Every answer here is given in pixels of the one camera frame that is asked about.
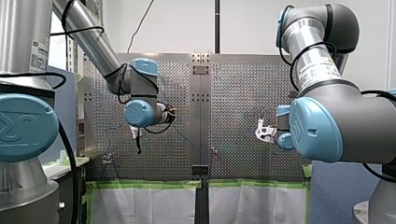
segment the perforated metal panel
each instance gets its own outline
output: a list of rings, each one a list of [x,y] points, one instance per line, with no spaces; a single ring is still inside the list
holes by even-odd
[[[210,178],[303,180],[304,159],[297,151],[255,137],[261,116],[275,125],[276,107],[290,103],[289,68],[277,56],[210,55],[207,75],[192,74],[197,62],[189,54],[121,55],[125,62],[136,57],[158,62],[159,100],[177,108],[177,119],[163,134],[144,133],[138,155],[123,105],[85,63],[84,79],[90,83],[85,122],[91,129],[86,148],[99,155],[88,167],[89,179],[191,179],[193,164],[209,163]],[[109,155],[111,163],[103,157]]]
[[[276,125],[288,105],[289,67],[277,56],[211,57],[211,178],[303,179],[303,158],[255,136],[258,119]]]
[[[129,62],[139,56],[129,54],[122,58]],[[89,179],[191,179],[189,58],[190,55],[186,55],[184,60],[156,59],[160,74],[159,100],[177,108],[177,119],[165,133],[143,131],[140,155],[137,154],[130,127],[124,122],[124,105],[119,104],[117,96],[108,92],[102,76],[91,63],[87,63],[86,71],[93,73],[90,92],[92,136],[94,150],[98,154],[88,168]],[[165,126],[155,127],[152,131],[158,132]]]

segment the silver arm segment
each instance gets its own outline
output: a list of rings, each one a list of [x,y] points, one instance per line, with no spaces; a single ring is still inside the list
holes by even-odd
[[[53,11],[60,20],[62,19],[62,15],[68,2],[69,0],[53,0]],[[88,12],[87,8],[85,8],[81,2],[74,1],[68,10],[66,18],[67,31],[93,27],[96,25],[97,24],[95,23],[92,15]],[[100,30],[88,30],[72,34],[71,36],[78,42],[103,76],[116,71],[122,66],[120,58],[110,46],[106,33],[101,33]],[[119,90],[121,72],[122,71],[106,79],[107,86],[113,93],[117,93]],[[121,89],[126,92],[121,91],[121,94],[131,92],[131,87],[129,85],[129,83],[131,83],[131,73],[132,70],[129,70],[128,73],[125,74],[124,81],[121,84]]]
[[[53,0],[53,11],[60,20],[70,0]],[[72,1],[65,19],[66,31],[75,31],[96,26],[94,18],[79,1]],[[172,122],[175,115],[169,114],[170,105],[157,102],[157,77],[143,77],[121,62],[111,48],[105,32],[98,29],[71,34],[93,64],[104,76],[108,89],[119,95],[131,94],[132,105],[125,108],[125,116],[132,126],[147,126]]]
[[[285,149],[295,147],[315,161],[394,164],[396,98],[383,91],[375,92],[381,97],[363,97],[337,68],[345,66],[346,55],[358,44],[354,13],[341,5],[327,5],[292,8],[284,15],[277,44],[296,62],[300,92],[290,106],[276,109],[276,134],[258,130],[258,137]],[[323,42],[336,46],[337,63]]]

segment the metal frame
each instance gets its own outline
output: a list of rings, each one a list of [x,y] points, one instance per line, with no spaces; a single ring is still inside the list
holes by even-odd
[[[220,54],[220,0],[215,0],[215,53]]]
[[[199,105],[195,105],[192,104],[192,102],[189,102],[188,105],[183,105],[183,103],[185,101],[192,101],[191,96],[192,94],[190,94],[190,92],[193,92],[195,90],[199,91],[199,87],[200,87],[200,82],[199,79],[197,81],[196,77],[191,76],[191,61],[192,61],[192,55],[190,54],[167,54],[167,55],[155,55],[155,54],[120,54],[119,55],[120,59],[122,61],[125,62],[129,62],[131,61],[133,58],[138,58],[138,57],[150,57],[153,58],[155,60],[157,60],[158,62],[163,62],[163,63],[159,63],[159,67],[160,70],[164,69],[167,67],[168,63],[172,63],[172,64],[176,64],[175,66],[177,68],[180,67],[182,69],[182,72],[180,74],[177,73],[177,70],[175,70],[175,66],[172,68],[172,73],[176,73],[175,76],[179,77],[181,75],[185,74],[190,74],[190,78],[188,78],[188,80],[186,80],[186,78],[183,78],[183,84],[178,85],[175,81],[172,81],[170,83],[166,84],[166,88],[167,89],[175,89],[176,91],[181,91],[178,94],[182,94],[183,97],[180,97],[180,99],[176,99],[176,97],[173,97],[174,99],[169,99],[170,104],[176,104],[179,106],[179,109],[182,108],[182,110],[178,111],[179,113],[179,119],[177,119],[175,121],[175,123],[172,125],[171,129],[162,134],[162,135],[149,135],[149,133],[144,133],[144,137],[142,138],[142,150],[143,153],[139,156],[136,156],[135,154],[131,154],[134,153],[134,148],[135,148],[135,142],[132,139],[132,136],[130,138],[130,140],[128,140],[129,143],[126,144],[122,144],[123,145],[123,152],[120,153],[120,162],[121,161],[125,161],[125,160],[130,160],[130,162],[128,162],[127,167],[121,167],[121,173],[126,174],[126,172],[128,173],[129,171],[133,171],[132,173],[128,173],[128,175],[130,176],[135,176],[135,177],[128,177],[128,176],[124,176],[124,175],[120,175],[120,177],[122,178],[146,178],[146,179],[150,179],[150,180],[180,180],[180,179],[192,179],[192,174],[191,174],[191,166],[193,164],[199,164],[199,154],[200,154],[200,142],[199,142],[199,116],[200,116],[200,109],[199,109]],[[106,88],[104,88],[103,83],[105,83],[98,75],[95,75],[97,73],[96,69],[94,68],[94,66],[92,65],[92,63],[89,62],[88,59],[85,59],[84,61],[84,90],[85,90],[85,94],[86,94],[86,101],[84,104],[84,111],[85,111],[85,137],[86,137],[86,155],[89,155],[90,157],[92,157],[92,167],[100,167],[102,165],[102,158],[99,158],[98,156],[100,156],[100,154],[98,154],[97,152],[97,148],[95,146],[95,142],[94,140],[94,136],[93,136],[93,125],[97,125],[95,124],[96,120],[92,120],[92,112],[95,109],[95,107],[97,105],[94,105],[94,101],[95,101],[95,91],[92,91],[92,85],[94,85],[94,81],[96,83],[98,83],[98,80],[100,80],[100,82],[102,84],[100,88],[102,88],[101,90],[105,91],[105,93],[103,94],[103,97],[106,97],[107,100],[111,101],[112,105],[103,105],[103,106],[116,106],[117,108],[120,108],[120,105],[118,103],[116,103],[116,99],[117,96],[115,95],[111,95],[110,93],[108,93],[106,91]],[[116,121],[117,123],[120,123],[121,120],[123,120],[123,115],[122,113],[120,113],[119,109],[115,109],[114,112],[117,113],[117,117],[116,117]],[[190,113],[190,111],[198,111],[198,113],[194,114],[194,113]],[[122,131],[123,132],[129,132],[126,129],[127,126],[123,126],[122,127]],[[159,141],[162,141],[161,143],[158,142],[156,145],[156,148],[158,148],[160,151],[155,152],[153,151],[154,147],[152,147],[152,145],[148,145],[145,143],[145,141],[147,141],[147,139],[158,139],[158,137],[161,138],[161,136],[164,135],[170,135],[168,136],[168,139],[175,139],[174,142],[169,142],[170,140],[167,140],[166,137],[162,137],[162,139],[159,139]],[[177,146],[177,148],[175,148],[175,150],[170,150],[170,151],[165,151],[165,150],[161,150],[162,147],[159,147],[158,144],[173,144],[174,146]],[[160,161],[159,163],[152,160],[151,158],[154,158],[156,154],[161,155],[160,157],[163,157],[165,159],[165,161]],[[170,155],[176,155],[176,158],[181,158],[180,160],[184,160],[183,162],[176,162],[172,156]],[[174,160],[172,164],[169,165],[164,165],[164,162],[167,161],[171,161]],[[156,166],[153,168],[149,168],[147,165],[145,164],[145,161],[151,162],[152,165],[154,164],[153,162],[156,162]],[[164,177],[161,174],[165,174],[167,171],[171,171],[171,174],[173,174],[174,172],[177,171],[177,169],[183,169],[183,171],[179,170],[180,175],[177,176],[168,176],[168,177]],[[150,176],[142,176],[142,174],[148,174],[149,172],[154,172],[154,170],[156,170],[156,173],[151,173],[152,175]],[[87,173],[87,177],[89,179],[92,179],[92,177],[94,178],[97,174],[95,174],[94,169],[90,169],[90,167],[87,169],[88,173]]]
[[[65,37],[65,47],[66,47],[66,70],[73,74],[78,72],[78,44],[69,36]],[[81,152],[78,151],[78,83],[75,79],[75,95],[76,95],[76,155],[80,155]]]
[[[191,179],[199,179],[202,181],[202,186],[196,190],[196,215],[195,223],[208,223],[209,222],[209,209],[208,209],[208,179],[216,176],[211,175],[212,162],[214,161],[214,148],[212,146],[212,99],[213,99],[213,82],[220,80],[221,73],[219,69],[215,68],[217,63],[229,63],[229,62],[241,62],[248,64],[260,64],[260,63],[273,63],[274,67],[285,66],[279,60],[277,56],[262,56],[262,55],[218,55],[210,53],[194,53],[194,54],[120,54],[122,61],[130,61],[132,58],[145,57],[151,58],[158,62],[189,62],[187,66],[190,67],[190,151],[191,151]],[[194,66],[198,67],[201,72],[194,73]],[[289,91],[288,76],[286,76],[289,68],[287,66],[282,67],[279,71],[279,76],[285,75],[281,78],[281,82],[286,87],[284,90],[285,97],[283,100],[274,99],[277,104],[289,104],[291,99],[287,98]],[[95,152],[95,143],[93,141],[93,122],[92,122],[92,85],[93,85],[93,74],[96,72],[93,65],[89,62],[88,58],[84,59],[84,90],[86,94],[85,100],[85,143],[87,155],[92,155],[90,152]],[[257,123],[251,123],[252,130],[255,130]],[[301,156],[297,155],[297,152],[291,157],[292,160],[298,158],[297,161],[285,160],[285,163],[300,162],[301,164],[309,163],[309,161],[303,160]],[[285,181],[306,181],[303,175],[303,169],[301,167],[301,175],[299,176],[276,176],[271,175],[268,177],[262,175],[256,176],[230,176],[230,178],[258,178],[258,179],[273,179],[273,180],[285,180]],[[168,178],[150,178],[151,180],[170,180]]]
[[[209,122],[212,136],[210,136],[211,148],[208,150],[208,154],[212,155],[210,177],[304,181],[301,165],[310,163],[310,161],[304,160],[295,150],[285,151],[274,145],[259,144],[254,141],[257,139],[253,137],[255,129],[253,126],[257,125],[260,115],[264,114],[268,119],[267,122],[275,125],[275,108],[278,105],[288,105],[291,102],[289,98],[291,85],[289,76],[287,76],[289,68],[276,55],[213,54],[211,55],[211,64],[212,104]],[[241,83],[240,85],[244,89],[248,88],[251,96],[248,96],[246,91],[239,90],[238,83]],[[271,109],[264,110],[266,106],[271,106]],[[241,114],[243,112],[231,112],[232,110],[245,111],[248,118],[244,118],[245,116]],[[247,124],[248,127],[252,126],[252,130],[241,128],[237,131],[241,125],[247,126]],[[248,132],[251,132],[251,136],[245,135]],[[216,135],[225,137],[219,139],[216,138]],[[238,138],[245,142],[241,144],[238,141],[235,142],[234,139]],[[232,144],[232,148],[225,147],[230,144]],[[232,166],[220,167],[225,164],[232,164]]]

